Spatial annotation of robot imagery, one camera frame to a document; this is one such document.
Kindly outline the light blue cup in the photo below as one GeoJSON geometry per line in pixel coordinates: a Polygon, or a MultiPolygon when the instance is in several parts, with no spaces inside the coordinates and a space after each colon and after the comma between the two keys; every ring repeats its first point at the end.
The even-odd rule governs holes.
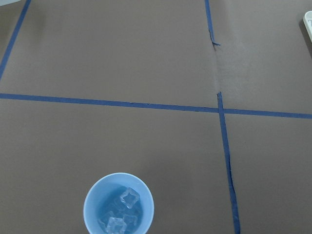
{"type": "Polygon", "coordinates": [[[155,206],[147,185],[128,173],[113,173],[98,180],[89,190],[83,218],[90,234],[106,234],[109,217],[122,218],[127,224],[125,234],[145,234],[153,218],[155,206]],[[140,194],[140,200],[132,209],[120,202],[119,196],[131,187],[140,194]]]}

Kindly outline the clear ice cube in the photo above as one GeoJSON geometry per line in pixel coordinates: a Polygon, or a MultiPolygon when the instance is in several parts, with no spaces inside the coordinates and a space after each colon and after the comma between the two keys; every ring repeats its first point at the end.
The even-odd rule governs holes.
{"type": "Polygon", "coordinates": [[[124,234],[127,228],[127,224],[122,218],[109,217],[106,226],[107,234],[124,234]]]}
{"type": "Polygon", "coordinates": [[[120,196],[120,202],[128,209],[132,209],[140,200],[140,194],[131,187],[128,187],[120,196]]]}

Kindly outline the blue teach pendant tablet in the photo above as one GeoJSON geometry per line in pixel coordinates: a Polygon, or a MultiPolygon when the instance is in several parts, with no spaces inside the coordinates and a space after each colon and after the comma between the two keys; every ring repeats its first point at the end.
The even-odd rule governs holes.
{"type": "Polygon", "coordinates": [[[305,13],[303,22],[309,35],[310,41],[312,41],[312,10],[305,13]]]}

